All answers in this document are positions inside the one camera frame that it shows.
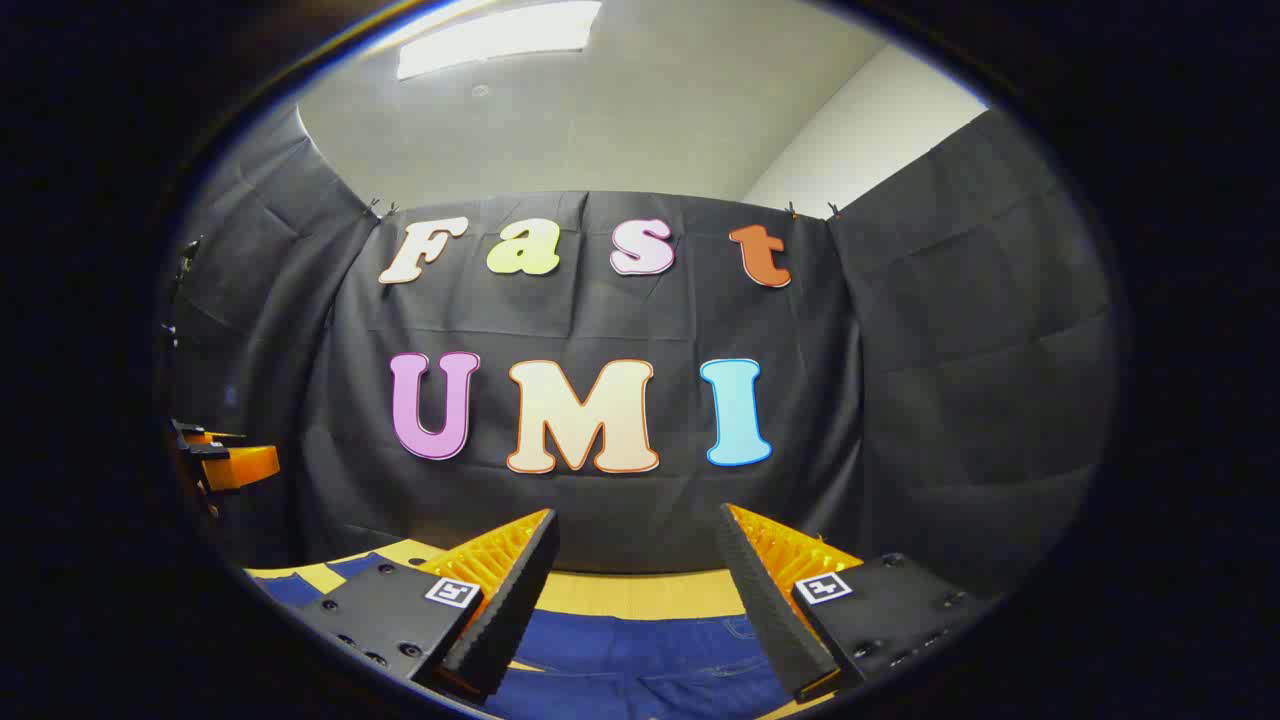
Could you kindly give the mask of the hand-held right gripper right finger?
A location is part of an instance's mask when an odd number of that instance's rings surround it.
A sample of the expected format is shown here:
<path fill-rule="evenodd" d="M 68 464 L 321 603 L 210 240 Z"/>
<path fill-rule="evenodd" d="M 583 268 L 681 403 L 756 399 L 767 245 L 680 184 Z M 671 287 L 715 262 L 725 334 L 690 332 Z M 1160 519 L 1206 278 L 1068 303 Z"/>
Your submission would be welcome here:
<path fill-rule="evenodd" d="M 861 560 L 732 503 L 719 506 L 716 537 L 771 669 L 800 705 L 905 673 L 1001 600 L 904 553 Z"/>

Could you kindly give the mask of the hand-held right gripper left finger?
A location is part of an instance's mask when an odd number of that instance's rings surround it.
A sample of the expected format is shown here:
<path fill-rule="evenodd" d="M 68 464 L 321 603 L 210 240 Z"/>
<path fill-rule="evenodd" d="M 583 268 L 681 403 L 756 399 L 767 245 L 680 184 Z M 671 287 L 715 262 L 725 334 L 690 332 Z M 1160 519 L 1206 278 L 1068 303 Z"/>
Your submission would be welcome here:
<path fill-rule="evenodd" d="M 376 557 L 300 618 L 401 680 L 486 698 L 508 671 L 559 544 L 558 516 L 543 509 L 419 566 Z"/>

